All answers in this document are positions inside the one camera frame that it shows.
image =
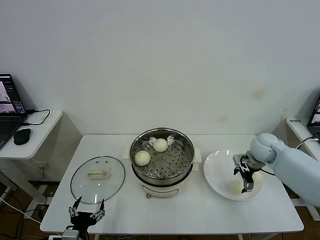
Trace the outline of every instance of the white plate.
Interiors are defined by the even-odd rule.
[[[243,185],[243,179],[238,172],[234,175],[234,161],[233,156],[237,154],[232,150],[224,149],[211,153],[204,161],[203,171],[204,176],[209,185],[221,196],[235,200],[235,201],[248,201],[258,196],[263,188],[263,179],[260,172],[257,180],[254,182],[253,190],[242,194],[235,194],[230,190],[232,181],[238,180]]]

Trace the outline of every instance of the black mouse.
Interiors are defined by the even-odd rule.
[[[22,145],[29,141],[31,129],[25,128],[16,131],[13,135],[13,142],[15,145]]]

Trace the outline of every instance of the stain on wall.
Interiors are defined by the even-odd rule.
[[[224,115],[218,117],[217,121],[220,124],[224,124],[228,120],[228,117],[229,117],[228,114],[224,114]]]
[[[250,97],[253,98],[254,100],[261,100],[266,95],[266,92],[267,91],[264,88],[257,89],[250,93]]]

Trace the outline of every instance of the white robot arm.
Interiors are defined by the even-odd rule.
[[[252,191],[252,174],[269,166],[291,190],[310,204],[320,207],[320,161],[290,148],[276,136],[263,133],[254,137],[246,154],[233,156],[234,174],[243,178],[242,192]]]

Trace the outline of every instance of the monitor screen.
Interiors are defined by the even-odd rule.
[[[315,104],[308,126],[320,126],[320,98]]]
[[[9,76],[0,75],[0,114],[24,114],[17,90]]]

